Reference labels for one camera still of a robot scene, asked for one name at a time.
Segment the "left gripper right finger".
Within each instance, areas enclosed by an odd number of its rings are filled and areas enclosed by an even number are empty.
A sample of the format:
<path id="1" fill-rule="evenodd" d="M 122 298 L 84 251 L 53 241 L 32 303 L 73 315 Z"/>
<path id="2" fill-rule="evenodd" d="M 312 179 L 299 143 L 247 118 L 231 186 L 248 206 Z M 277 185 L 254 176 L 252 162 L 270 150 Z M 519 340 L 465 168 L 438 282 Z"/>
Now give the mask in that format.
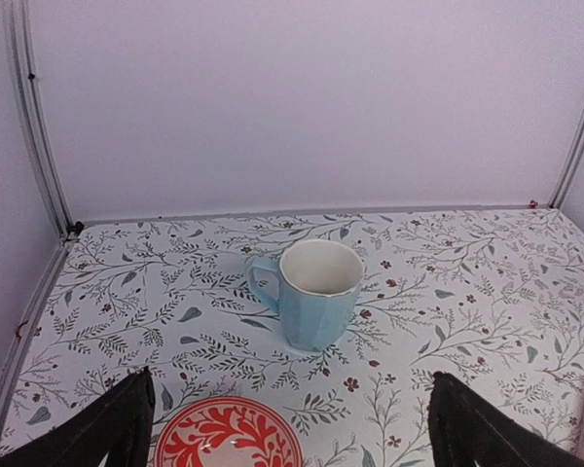
<path id="1" fill-rule="evenodd" d="M 584 466 L 449 373 L 433 374 L 428 433 L 436 466 Z"/>

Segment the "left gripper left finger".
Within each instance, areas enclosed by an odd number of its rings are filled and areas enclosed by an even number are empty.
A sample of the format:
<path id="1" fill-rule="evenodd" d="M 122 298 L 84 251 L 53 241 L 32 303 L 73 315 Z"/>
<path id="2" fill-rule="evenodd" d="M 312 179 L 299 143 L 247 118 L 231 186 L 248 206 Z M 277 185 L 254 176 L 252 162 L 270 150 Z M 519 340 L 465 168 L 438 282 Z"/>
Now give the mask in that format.
<path id="1" fill-rule="evenodd" d="M 0 457 L 0 466 L 145 466 L 156 396 L 148 368 L 56 429 Z"/>

